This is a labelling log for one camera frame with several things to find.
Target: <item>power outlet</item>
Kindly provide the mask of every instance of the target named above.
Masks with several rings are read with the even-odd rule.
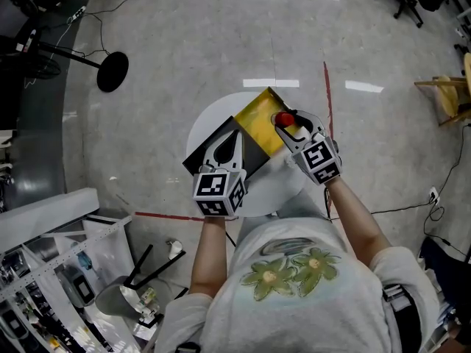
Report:
[[[78,19],[78,17],[80,17],[84,11],[86,9],[86,6],[84,5],[83,7],[81,7],[79,10],[77,10],[77,13],[75,13],[73,16],[72,16],[72,21],[71,22],[74,22],[75,20]]]
[[[432,187],[430,191],[428,191],[428,195],[430,196],[430,203],[434,203],[435,205],[440,203],[440,195],[435,187]]]

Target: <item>red ball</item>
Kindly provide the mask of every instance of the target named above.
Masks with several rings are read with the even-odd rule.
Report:
[[[282,111],[275,116],[275,123],[282,127],[291,126],[294,124],[294,116]]]

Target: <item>round table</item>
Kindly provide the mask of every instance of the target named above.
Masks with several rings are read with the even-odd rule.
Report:
[[[208,106],[191,128],[186,143],[186,157],[193,153],[227,118],[237,115],[258,94],[257,92],[229,94]],[[292,162],[291,152],[283,146],[248,180],[248,193],[235,214],[243,217],[257,217],[279,210],[285,202],[296,196],[304,187],[306,175]]]

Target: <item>wooden chair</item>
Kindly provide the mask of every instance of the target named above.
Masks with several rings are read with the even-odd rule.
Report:
[[[466,77],[435,76],[432,81],[414,83],[416,86],[437,86],[438,100],[449,116],[446,121],[439,123],[439,126],[471,118],[470,84],[467,81],[468,78],[471,79],[470,53],[464,55],[464,70]]]

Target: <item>concrete floor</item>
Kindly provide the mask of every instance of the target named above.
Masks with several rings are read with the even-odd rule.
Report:
[[[121,1],[90,0],[87,9]],[[95,187],[101,205],[131,214],[198,215],[181,164],[199,114],[229,93],[263,90],[244,88],[244,79],[296,79],[298,88],[276,91],[327,125],[325,62],[345,180],[370,210],[426,202],[456,160],[461,126],[439,129],[433,99],[413,81],[460,74],[456,12],[452,5],[419,8],[425,24],[418,29],[407,14],[395,20],[396,9],[393,0],[130,0],[101,14],[105,48],[126,53],[130,69],[123,85],[105,94],[96,69],[71,64],[64,108],[71,118],[63,123],[68,190]],[[74,48],[100,48],[98,21],[83,19]],[[354,90],[350,81],[379,88]],[[470,140],[442,194],[445,216],[428,225],[462,251],[471,243]],[[323,209],[322,189],[306,189]],[[376,219],[393,244],[417,252],[427,213],[422,207]],[[234,238],[240,224],[230,223]],[[200,229],[197,222],[133,217],[128,232],[136,255],[156,245],[149,270],[164,261],[165,239],[180,239],[188,255],[163,277],[188,285]]]

